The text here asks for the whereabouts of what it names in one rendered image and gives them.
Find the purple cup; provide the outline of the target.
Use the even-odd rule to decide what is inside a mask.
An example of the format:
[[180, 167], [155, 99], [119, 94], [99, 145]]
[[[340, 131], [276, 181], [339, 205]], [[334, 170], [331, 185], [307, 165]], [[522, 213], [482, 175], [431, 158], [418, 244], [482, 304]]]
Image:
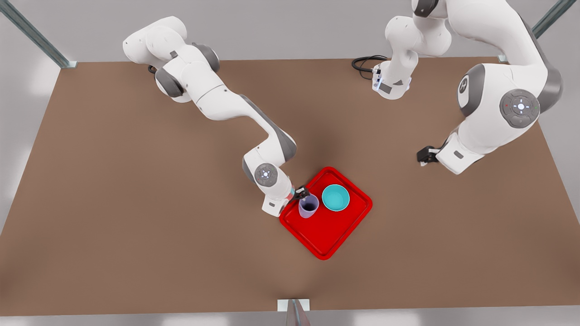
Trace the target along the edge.
[[313, 194], [298, 200], [299, 215], [305, 219], [313, 216], [318, 208], [319, 199]]

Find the teal bowl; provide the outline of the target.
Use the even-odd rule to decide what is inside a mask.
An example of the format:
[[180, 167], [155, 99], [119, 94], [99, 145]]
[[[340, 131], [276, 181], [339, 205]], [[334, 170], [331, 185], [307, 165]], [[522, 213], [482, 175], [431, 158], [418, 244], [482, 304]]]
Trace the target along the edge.
[[350, 203], [350, 194], [340, 184], [330, 184], [322, 192], [324, 206], [333, 212], [344, 210]]

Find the red tray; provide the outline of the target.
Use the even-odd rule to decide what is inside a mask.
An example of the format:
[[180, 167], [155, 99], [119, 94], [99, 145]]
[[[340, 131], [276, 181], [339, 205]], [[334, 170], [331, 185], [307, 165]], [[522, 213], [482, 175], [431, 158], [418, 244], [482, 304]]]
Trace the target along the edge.
[[[328, 209], [323, 202], [324, 190], [334, 184], [344, 187], [349, 194], [346, 208], [341, 211]], [[333, 167], [324, 167], [306, 184], [306, 188], [319, 200], [319, 207], [313, 215], [302, 217], [299, 202], [293, 201], [281, 212], [279, 219], [314, 256], [327, 260], [370, 212], [372, 200]]]

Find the silver frame post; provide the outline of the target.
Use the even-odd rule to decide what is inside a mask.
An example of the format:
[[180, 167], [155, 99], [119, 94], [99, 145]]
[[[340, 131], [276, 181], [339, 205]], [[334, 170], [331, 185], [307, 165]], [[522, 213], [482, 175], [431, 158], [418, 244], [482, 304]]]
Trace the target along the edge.
[[551, 62], [580, 49], [580, 0], [506, 0], [526, 21]]
[[70, 61], [56, 49], [34, 25], [20, 13], [9, 0], [0, 0], [0, 12], [28, 37], [43, 53], [48, 56], [60, 69], [73, 69], [78, 62]]
[[311, 326], [306, 315], [310, 299], [278, 299], [277, 311], [286, 312], [285, 326]]

